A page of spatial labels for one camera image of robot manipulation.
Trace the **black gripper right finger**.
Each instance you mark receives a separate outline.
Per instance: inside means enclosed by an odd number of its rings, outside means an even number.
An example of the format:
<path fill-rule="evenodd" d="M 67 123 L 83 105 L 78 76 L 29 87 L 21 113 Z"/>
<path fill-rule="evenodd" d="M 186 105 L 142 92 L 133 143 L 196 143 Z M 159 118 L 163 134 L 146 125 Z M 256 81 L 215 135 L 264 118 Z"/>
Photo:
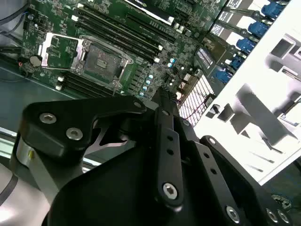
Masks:
<path fill-rule="evenodd" d="M 205 226 L 292 226 L 283 207 L 253 179 L 212 136 L 198 138 L 179 116 L 175 95 L 168 93 L 180 162 L 185 165 L 185 188 Z"/>

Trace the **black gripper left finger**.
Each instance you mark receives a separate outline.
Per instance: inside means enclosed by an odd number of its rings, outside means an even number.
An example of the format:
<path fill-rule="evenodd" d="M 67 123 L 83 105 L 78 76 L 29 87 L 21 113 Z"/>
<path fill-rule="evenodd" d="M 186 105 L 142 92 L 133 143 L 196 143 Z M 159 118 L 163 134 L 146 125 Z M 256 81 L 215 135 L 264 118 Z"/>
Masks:
<path fill-rule="evenodd" d="M 73 179 L 142 139 L 153 140 L 157 121 L 171 125 L 168 93 L 159 88 L 149 102 L 117 96 L 30 104 L 22 115 L 20 149 L 31 148 L 47 171 L 58 171 L 56 198 Z"/>

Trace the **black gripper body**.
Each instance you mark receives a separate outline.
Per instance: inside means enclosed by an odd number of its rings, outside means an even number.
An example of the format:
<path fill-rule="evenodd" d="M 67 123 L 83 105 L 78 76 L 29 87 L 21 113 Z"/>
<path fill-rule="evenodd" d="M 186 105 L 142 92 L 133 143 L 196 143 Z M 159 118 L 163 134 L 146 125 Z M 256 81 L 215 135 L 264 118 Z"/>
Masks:
<path fill-rule="evenodd" d="M 49 226 L 220 226 L 218 167 L 190 124 L 156 122 L 154 139 L 73 179 Z"/>

